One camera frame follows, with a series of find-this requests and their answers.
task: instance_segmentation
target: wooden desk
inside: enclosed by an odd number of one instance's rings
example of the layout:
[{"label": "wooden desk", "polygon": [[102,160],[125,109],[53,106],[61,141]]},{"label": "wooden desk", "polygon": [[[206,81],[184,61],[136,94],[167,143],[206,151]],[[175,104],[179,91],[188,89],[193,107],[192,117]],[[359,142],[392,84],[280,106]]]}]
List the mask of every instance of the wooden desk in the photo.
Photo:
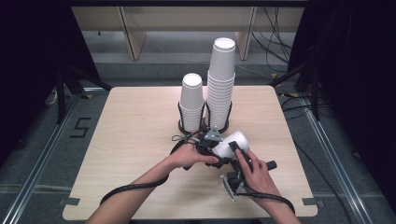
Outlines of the wooden desk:
[{"label": "wooden desk", "polygon": [[[180,87],[114,88],[87,150],[70,193],[80,199],[67,205],[64,218],[85,220],[112,189],[126,185],[166,157],[176,142]],[[269,86],[235,86],[230,127],[247,138],[259,158],[276,161],[271,171],[281,194],[296,208],[298,217],[317,214],[315,205],[303,205],[313,198],[303,167],[292,142],[275,91]],[[248,197],[232,202],[220,174],[231,171],[195,164],[189,171],[175,170],[148,197],[134,219],[205,219],[268,217]]]}]

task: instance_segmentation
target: table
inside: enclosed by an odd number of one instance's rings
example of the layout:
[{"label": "table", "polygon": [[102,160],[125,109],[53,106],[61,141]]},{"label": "table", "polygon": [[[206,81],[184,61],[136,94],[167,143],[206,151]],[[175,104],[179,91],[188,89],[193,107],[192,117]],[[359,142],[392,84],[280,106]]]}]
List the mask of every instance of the table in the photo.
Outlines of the table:
[{"label": "table", "polygon": [[[176,142],[180,87],[117,87],[108,95],[101,118],[81,164],[64,218],[85,220],[112,189],[129,184],[166,157]],[[235,86],[230,126],[222,136],[241,131],[259,158],[276,161],[270,174],[281,194],[296,208],[298,217],[317,214],[299,156],[292,142],[274,89],[270,86]],[[248,197],[232,202],[222,185],[219,170],[194,164],[189,171],[177,169],[156,188],[134,219],[205,219],[268,217]]]}]

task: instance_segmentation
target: stack of cups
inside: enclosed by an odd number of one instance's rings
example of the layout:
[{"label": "stack of cups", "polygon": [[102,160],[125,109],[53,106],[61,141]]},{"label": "stack of cups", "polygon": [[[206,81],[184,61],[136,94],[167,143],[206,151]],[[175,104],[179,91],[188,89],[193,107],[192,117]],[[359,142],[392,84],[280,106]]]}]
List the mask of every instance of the stack of cups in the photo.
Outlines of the stack of cups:
[{"label": "stack of cups", "polygon": [[219,130],[226,128],[235,80],[234,67],[235,42],[230,38],[216,39],[207,72],[206,109],[209,111],[205,116],[206,126],[217,126]]},{"label": "stack of cups", "polygon": [[199,75],[189,73],[183,77],[178,105],[181,116],[179,126],[184,132],[191,133],[199,130],[205,105],[202,78]]}]

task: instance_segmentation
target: person's left hand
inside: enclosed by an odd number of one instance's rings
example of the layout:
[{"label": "person's left hand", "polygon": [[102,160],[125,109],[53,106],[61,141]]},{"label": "person's left hand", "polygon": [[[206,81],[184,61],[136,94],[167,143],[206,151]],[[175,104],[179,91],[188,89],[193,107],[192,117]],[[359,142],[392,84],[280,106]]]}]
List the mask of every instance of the person's left hand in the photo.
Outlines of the person's left hand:
[{"label": "person's left hand", "polygon": [[190,167],[196,162],[219,162],[219,159],[216,157],[199,154],[194,144],[195,142],[190,139],[189,143],[181,145],[181,147],[179,147],[172,155],[169,156],[169,159],[172,161],[175,168]]}]

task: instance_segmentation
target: cup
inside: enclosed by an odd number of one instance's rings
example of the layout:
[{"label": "cup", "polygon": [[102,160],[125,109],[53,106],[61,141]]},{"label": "cup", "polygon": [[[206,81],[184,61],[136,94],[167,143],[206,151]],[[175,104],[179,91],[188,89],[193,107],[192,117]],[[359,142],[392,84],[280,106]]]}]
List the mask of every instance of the cup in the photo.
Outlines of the cup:
[{"label": "cup", "polygon": [[218,38],[213,44],[210,59],[210,76],[225,81],[233,78],[235,70],[235,42],[230,38]]},{"label": "cup", "polygon": [[220,142],[216,147],[212,148],[212,151],[221,158],[235,159],[235,153],[228,145],[233,141],[235,141],[238,146],[240,146],[240,149],[249,151],[248,140],[240,131],[236,131],[224,138],[222,142]]},{"label": "cup", "polygon": [[202,78],[195,73],[183,77],[180,105],[186,110],[197,110],[204,105]]}]

